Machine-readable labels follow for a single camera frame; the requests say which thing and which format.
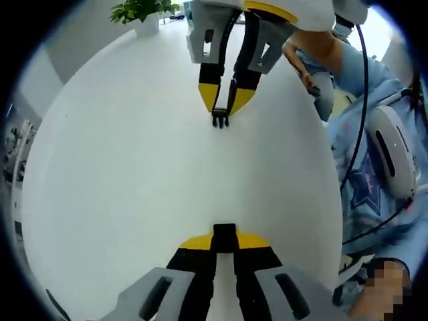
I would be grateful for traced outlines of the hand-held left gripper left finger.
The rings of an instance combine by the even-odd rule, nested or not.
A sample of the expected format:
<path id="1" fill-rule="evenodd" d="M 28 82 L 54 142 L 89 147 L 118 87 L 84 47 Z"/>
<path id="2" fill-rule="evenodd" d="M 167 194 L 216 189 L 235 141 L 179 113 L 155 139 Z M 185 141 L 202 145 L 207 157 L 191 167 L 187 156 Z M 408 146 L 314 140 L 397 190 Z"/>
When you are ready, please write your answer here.
<path id="1" fill-rule="evenodd" d="M 102 320 L 206 320 L 214 292 L 213 234 L 184 241 L 166 267 L 154 267 L 119 293 Z"/>

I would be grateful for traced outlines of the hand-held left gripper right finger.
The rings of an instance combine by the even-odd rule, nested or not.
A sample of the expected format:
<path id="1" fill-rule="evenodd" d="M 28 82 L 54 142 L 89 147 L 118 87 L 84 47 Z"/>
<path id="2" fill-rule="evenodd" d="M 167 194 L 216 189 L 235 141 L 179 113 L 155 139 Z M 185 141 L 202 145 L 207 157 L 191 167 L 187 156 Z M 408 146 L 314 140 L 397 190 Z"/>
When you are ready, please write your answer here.
<path id="1" fill-rule="evenodd" d="M 236 238 L 236 294 L 244 320 L 348 320 L 329 289 L 282 263 L 265 239 L 239 231 Z"/>

